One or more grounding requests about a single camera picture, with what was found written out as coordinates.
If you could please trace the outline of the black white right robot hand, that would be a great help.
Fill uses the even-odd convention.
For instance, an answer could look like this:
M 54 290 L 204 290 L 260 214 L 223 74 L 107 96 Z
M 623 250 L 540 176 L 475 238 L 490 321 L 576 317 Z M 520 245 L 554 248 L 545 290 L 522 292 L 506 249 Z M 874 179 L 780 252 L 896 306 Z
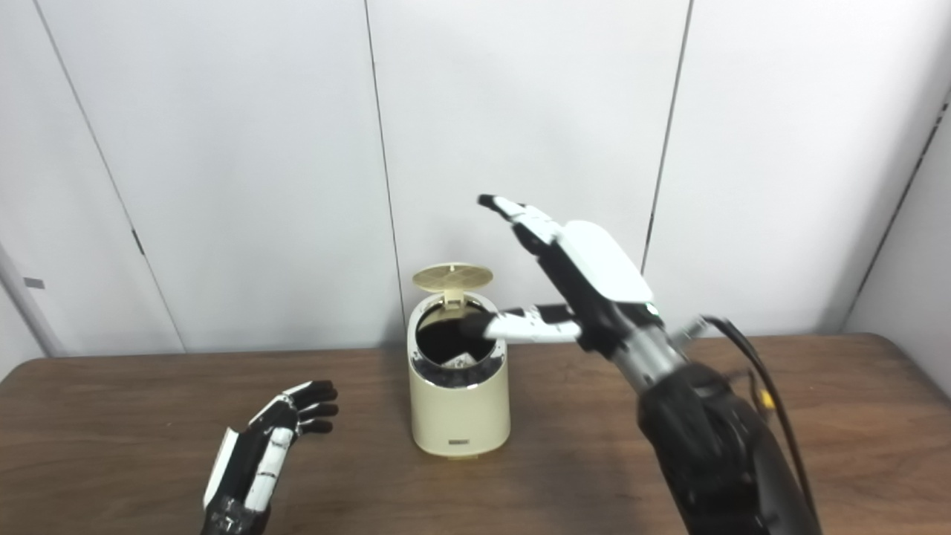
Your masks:
M 577 342 L 611 359 L 642 325 L 660 325 L 651 288 L 620 244 L 598 224 L 558 224 L 541 210 L 498 195 L 478 203 L 512 227 L 563 297 L 563 304 L 475 313 L 461 320 L 467 337 L 532 343 Z

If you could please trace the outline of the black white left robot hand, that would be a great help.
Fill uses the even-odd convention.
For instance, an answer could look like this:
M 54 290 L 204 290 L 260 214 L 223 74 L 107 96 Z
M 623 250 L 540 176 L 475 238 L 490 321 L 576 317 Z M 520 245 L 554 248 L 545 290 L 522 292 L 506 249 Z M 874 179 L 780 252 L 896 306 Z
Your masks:
M 225 430 L 201 504 L 203 534 L 262 534 L 290 447 L 327 434 L 339 413 L 330 380 L 309 380 L 276 395 L 241 432 Z

